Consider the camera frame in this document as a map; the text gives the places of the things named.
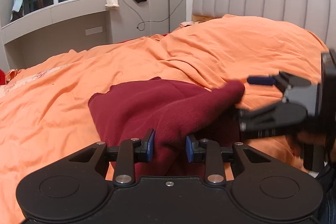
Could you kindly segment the bright red cloth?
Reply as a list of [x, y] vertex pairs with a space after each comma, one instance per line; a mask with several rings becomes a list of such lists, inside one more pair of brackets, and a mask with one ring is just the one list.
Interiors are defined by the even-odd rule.
[[6, 84], [6, 74], [0, 69], [0, 85]]

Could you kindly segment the white wall socket plate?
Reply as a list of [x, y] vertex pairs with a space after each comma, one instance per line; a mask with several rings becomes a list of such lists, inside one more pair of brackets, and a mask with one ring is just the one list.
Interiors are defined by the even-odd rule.
[[98, 27], [93, 27], [93, 28], [88, 28], [85, 30], [85, 35], [93, 35], [93, 34], [99, 34], [103, 32], [103, 26], [98, 26]]

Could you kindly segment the grey built-in wardrobe unit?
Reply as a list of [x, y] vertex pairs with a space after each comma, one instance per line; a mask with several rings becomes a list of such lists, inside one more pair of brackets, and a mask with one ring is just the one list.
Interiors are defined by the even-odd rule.
[[[185, 0], [118, 0], [106, 9], [106, 0], [69, 0], [27, 15], [12, 12], [13, 0], [1, 0], [1, 69], [32, 67], [70, 50], [166, 34], [186, 18]], [[86, 36], [88, 28], [103, 32]]]

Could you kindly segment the orange duvet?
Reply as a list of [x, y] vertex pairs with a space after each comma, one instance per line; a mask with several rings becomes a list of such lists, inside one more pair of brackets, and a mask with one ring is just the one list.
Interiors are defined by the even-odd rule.
[[1, 223], [23, 220], [15, 190], [24, 176], [100, 139], [88, 109], [93, 94], [154, 77], [212, 89], [284, 71], [317, 83], [326, 50], [294, 24], [225, 15], [167, 35], [71, 50], [20, 70], [14, 80], [66, 65], [1, 98]]

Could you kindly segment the dark red long-sleeve sweater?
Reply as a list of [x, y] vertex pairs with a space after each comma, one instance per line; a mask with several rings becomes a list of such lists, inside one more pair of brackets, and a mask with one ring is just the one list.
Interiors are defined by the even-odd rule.
[[113, 85], [96, 93], [88, 107], [102, 141], [109, 146], [142, 139], [154, 129], [154, 153], [149, 163], [137, 163], [135, 176], [202, 176], [205, 166], [190, 164], [186, 138], [194, 134], [222, 146], [238, 141], [231, 110], [245, 91], [240, 81], [207, 91], [195, 84], [156, 77]]

